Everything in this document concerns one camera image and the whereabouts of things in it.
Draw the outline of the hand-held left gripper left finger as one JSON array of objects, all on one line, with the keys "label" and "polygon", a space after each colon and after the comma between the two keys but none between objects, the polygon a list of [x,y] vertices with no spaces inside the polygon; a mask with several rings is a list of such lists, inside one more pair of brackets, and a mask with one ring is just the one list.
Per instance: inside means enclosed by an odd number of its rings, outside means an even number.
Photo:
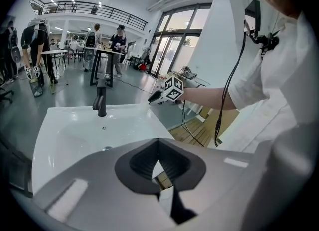
[{"label": "hand-held left gripper left finger", "polygon": [[118,179],[116,161],[149,139],[92,153],[43,185],[33,201],[66,231],[164,231],[174,221],[155,195]]}]

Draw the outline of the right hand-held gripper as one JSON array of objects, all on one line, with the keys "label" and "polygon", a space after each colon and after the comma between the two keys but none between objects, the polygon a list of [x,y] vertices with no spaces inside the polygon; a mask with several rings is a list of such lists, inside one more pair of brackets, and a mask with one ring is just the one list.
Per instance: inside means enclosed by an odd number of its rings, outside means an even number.
[{"label": "right hand-held gripper", "polygon": [[158,79],[158,89],[149,98],[149,105],[162,104],[170,101],[175,103],[184,94],[183,82],[172,75],[166,79]]}]

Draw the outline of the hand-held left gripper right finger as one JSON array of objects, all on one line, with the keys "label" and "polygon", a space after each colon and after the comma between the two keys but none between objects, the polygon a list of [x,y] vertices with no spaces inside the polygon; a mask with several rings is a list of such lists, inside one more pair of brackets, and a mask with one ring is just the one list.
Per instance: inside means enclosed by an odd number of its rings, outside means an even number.
[{"label": "hand-held left gripper right finger", "polygon": [[242,230],[249,198],[238,192],[251,154],[159,138],[158,158],[172,183],[164,200],[171,226],[160,230]]}]

